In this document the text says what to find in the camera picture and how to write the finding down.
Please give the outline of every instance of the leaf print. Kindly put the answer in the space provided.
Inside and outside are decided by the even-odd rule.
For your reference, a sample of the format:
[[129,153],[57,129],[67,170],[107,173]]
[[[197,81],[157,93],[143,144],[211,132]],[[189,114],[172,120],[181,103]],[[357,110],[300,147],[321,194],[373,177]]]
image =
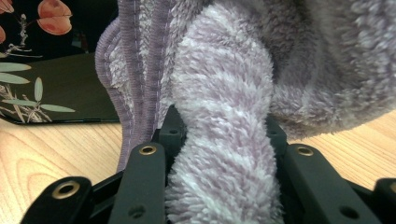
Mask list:
[[38,77],[35,80],[35,100],[40,102],[41,98],[43,98],[43,82],[41,81],[41,78]]
[[0,73],[0,82],[6,82],[11,84],[26,84],[30,81],[23,77],[14,76],[8,73]]
[[25,106],[36,106],[37,102],[25,101],[25,100],[3,100],[4,103],[11,105],[25,105]]
[[18,72],[31,68],[31,66],[23,63],[0,63],[0,72]]
[[76,110],[60,105],[42,105],[41,108],[54,112],[76,112]]

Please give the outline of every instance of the wooden surface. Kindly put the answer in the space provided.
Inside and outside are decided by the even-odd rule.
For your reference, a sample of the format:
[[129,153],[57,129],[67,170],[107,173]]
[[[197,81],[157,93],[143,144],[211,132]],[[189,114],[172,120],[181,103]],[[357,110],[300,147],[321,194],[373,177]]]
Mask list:
[[[371,189],[396,176],[396,112],[357,129],[303,142],[320,149],[345,178]],[[114,174],[119,124],[17,126],[0,120],[0,223],[20,222],[24,211],[55,180],[87,176],[93,184]]]

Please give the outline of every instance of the brass grommet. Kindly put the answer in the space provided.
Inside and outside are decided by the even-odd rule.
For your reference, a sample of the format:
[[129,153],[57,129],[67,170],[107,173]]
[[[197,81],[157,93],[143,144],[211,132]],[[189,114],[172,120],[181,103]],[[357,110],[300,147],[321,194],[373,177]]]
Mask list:
[[297,147],[297,152],[298,152],[298,154],[300,154],[302,156],[313,156],[314,155],[314,151],[312,151],[312,149],[307,148],[307,147]]
[[70,180],[58,185],[58,187],[56,187],[52,192],[52,198],[60,200],[65,199],[74,195],[78,190],[79,183],[74,180]]
[[396,193],[396,182],[392,182],[390,184],[390,189],[393,191],[393,193]]
[[139,149],[139,153],[145,156],[154,154],[157,151],[157,148],[154,146],[147,146],[147,147],[142,147]]

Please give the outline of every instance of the fuzzy lavender fabric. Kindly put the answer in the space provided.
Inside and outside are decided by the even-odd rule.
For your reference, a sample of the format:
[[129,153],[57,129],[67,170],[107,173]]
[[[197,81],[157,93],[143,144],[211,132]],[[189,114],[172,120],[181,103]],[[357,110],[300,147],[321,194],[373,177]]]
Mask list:
[[396,107],[396,2],[119,1],[99,78],[120,115],[119,170],[175,104],[188,128],[166,190],[175,223],[280,223],[271,113],[288,137]]

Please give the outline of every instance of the fleece blanket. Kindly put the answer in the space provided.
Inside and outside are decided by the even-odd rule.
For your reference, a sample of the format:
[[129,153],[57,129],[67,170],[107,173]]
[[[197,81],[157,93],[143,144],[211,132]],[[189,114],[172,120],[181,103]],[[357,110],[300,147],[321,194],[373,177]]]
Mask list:
[[289,139],[396,107],[394,0],[120,0],[96,69],[122,170],[175,104],[188,129],[165,192],[174,223],[281,223],[265,118]]

